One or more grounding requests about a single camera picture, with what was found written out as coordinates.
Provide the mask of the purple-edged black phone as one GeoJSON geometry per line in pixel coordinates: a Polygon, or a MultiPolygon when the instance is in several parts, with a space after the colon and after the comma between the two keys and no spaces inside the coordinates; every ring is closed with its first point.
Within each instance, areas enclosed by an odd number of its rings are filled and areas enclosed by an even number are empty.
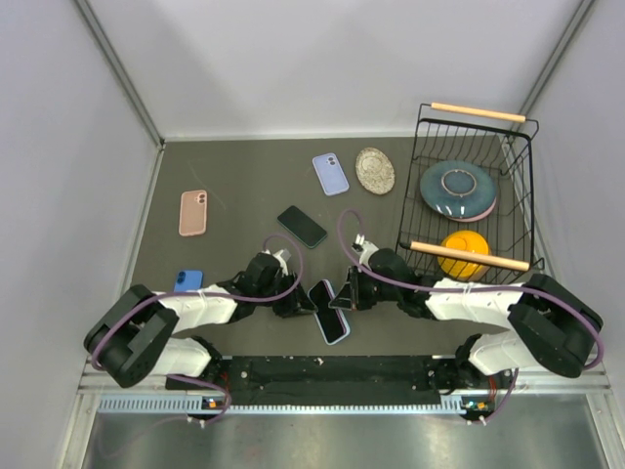
{"type": "Polygon", "coordinates": [[[308,296],[316,306],[316,312],[314,313],[314,317],[317,314],[337,313],[341,314],[345,318],[346,323],[348,323],[341,309],[334,309],[329,306],[329,302],[335,297],[335,295],[333,287],[327,279],[322,279],[318,281],[309,290],[308,296]]]}

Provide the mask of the teal-edged black phone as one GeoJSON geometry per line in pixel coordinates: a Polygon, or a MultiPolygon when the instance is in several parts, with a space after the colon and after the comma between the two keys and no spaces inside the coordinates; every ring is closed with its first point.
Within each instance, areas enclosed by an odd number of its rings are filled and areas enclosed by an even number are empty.
{"type": "Polygon", "coordinates": [[[327,231],[295,205],[285,209],[276,220],[309,249],[316,248],[327,238],[327,231]]]}

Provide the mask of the pink phone case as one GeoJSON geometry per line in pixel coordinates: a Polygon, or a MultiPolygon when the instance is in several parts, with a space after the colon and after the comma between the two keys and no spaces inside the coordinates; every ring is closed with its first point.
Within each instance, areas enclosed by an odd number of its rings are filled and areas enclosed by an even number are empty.
{"type": "Polygon", "coordinates": [[[179,214],[179,235],[196,236],[206,232],[208,195],[205,190],[183,192],[179,214]]]}

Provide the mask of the light blue phone case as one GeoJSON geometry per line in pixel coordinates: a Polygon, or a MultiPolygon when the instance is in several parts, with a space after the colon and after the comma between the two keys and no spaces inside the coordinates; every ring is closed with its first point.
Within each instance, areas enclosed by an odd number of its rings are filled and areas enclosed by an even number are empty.
{"type": "Polygon", "coordinates": [[[315,318],[327,345],[335,345],[351,333],[349,325],[341,314],[317,314],[315,318]]]}

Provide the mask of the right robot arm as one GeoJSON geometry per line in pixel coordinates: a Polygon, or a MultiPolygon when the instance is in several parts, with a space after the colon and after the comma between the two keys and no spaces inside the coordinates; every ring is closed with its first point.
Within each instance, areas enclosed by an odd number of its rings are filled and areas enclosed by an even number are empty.
{"type": "Polygon", "coordinates": [[[419,275],[392,249],[358,252],[331,306],[366,311],[391,302],[415,319],[463,320],[498,327],[469,337],[455,353],[456,375],[476,387],[508,369],[542,366],[577,378],[598,350],[603,319],[552,277],[488,285],[419,275]]]}

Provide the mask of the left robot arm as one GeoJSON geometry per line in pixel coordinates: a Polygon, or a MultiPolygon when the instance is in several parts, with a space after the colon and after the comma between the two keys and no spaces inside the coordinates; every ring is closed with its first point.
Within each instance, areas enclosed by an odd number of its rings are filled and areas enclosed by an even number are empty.
{"type": "Polygon", "coordinates": [[[84,339],[92,366],[105,371],[122,388],[149,376],[180,375],[200,387],[221,378],[223,355],[206,339],[177,338],[203,325],[231,324],[250,317],[258,307],[283,319],[316,311],[291,272],[286,249],[258,253],[244,271],[205,288],[153,292],[131,286],[84,339]]]}

